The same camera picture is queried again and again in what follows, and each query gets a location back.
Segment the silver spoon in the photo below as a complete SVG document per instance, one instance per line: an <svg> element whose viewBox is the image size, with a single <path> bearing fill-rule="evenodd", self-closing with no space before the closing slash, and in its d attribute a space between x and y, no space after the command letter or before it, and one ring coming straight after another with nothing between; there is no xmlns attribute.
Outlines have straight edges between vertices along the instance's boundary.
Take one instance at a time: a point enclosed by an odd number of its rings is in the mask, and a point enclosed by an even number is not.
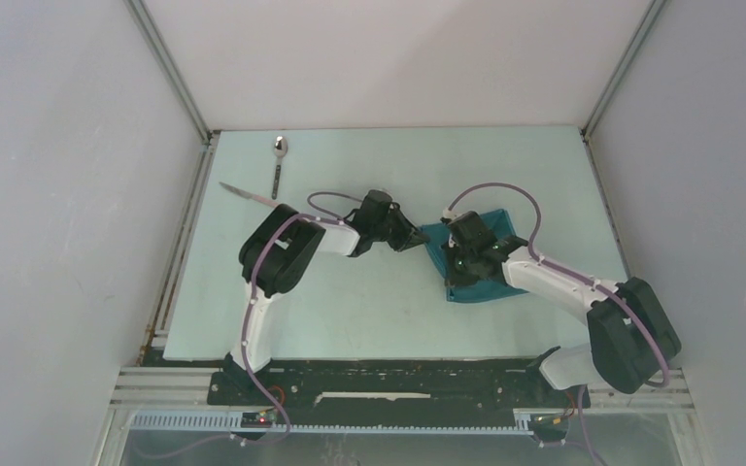
<svg viewBox="0 0 746 466"><path fill-rule="evenodd" d="M271 198L276 200L279 194L279 185L281 181L282 165L284 157L288 153L288 140L285 136L278 136L273 144L275 156L274 178L272 183Z"/></svg>

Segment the teal cloth napkin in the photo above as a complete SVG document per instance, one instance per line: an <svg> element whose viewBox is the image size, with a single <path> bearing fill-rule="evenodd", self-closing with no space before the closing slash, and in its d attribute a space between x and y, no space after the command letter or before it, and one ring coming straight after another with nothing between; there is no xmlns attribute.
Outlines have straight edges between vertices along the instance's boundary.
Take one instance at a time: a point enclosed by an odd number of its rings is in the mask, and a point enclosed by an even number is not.
<svg viewBox="0 0 746 466"><path fill-rule="evenodd" d="M480 213L480 218L498 237L516 234L513 222L505 209ZM448 228L437 222L422 225L420 230L429 238L429 242L424 246L431 263L442 279L446 280L449 266L442 247L448 244ZM480 280L467 286L445 285L446 300L458 304L480 304L523 294L526 294L525 290L489 280Z"/></svg>

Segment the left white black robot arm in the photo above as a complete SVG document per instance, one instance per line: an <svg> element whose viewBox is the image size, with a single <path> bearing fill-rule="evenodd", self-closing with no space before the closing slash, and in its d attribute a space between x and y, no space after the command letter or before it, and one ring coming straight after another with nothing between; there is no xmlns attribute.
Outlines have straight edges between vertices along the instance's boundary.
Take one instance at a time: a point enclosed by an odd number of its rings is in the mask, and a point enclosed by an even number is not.
<svg viewBox="0 0 746 466"><path fill-rule="evenodd" d="M316 206L311 198L307 201L318 211L315 215L229 183L221 182L220 186L271 208L238 254L246 283L247 309L237 343L228 354L239 368L230 390L251 405L263 400L268 391L268 379L258 370L273 358L273 318L269 308L277 298L294 290L317 253L357 258L376 243L403 252L428 244L429 237L383 190L369 190L356 208L341 216Z"/></svg>

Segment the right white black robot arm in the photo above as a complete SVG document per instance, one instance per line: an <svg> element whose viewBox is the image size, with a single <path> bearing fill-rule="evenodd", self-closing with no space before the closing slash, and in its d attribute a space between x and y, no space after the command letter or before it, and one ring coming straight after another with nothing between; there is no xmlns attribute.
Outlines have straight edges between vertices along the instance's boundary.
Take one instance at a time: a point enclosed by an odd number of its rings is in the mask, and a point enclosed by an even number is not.
<svg viewBox="0 0 746 466"><path fill-rule="evenodd" d="M441 247L449 286L492 282L516 288L557 305L586 327L587 343L550 349L534 362L526 393L535 404L550 406L566 389L590 383L632 394L656 385L654 375L665 375L681 351L679 336L646 281L583 275L523 238L498 237L474 212L442 223L449 232Z"/></svg>

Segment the silver knife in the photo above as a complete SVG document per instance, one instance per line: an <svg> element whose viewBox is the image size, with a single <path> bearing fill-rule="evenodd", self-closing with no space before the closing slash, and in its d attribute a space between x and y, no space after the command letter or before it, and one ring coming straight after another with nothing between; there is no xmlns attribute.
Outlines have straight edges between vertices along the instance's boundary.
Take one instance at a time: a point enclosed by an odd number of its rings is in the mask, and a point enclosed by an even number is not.
<svg viewBox="0 0 746 466"><path fill-rule="evenodd" d="M227 190L228 192L231 192L231 193L233 193L233 194L235 194L235 195L237 195L237 196L239 196L241 198L255 201L255 202L257 202L259 204L262 204L262 205L265 205L265 206L267 206L267 207L269 207L271 209L275 209L275 208L277 208L280 205L280 203L278 201L276 201L276 200L273 200L273 199L270 199L270 198L266 198L266 197L261 196L259 194L251 193L251 192L249 192L247 190L238 188L238 187L236 187L236 186L234 186L232 184L229 184L229 183L219 182L219 185L222 188L224 188L225 190Z"/></svg>

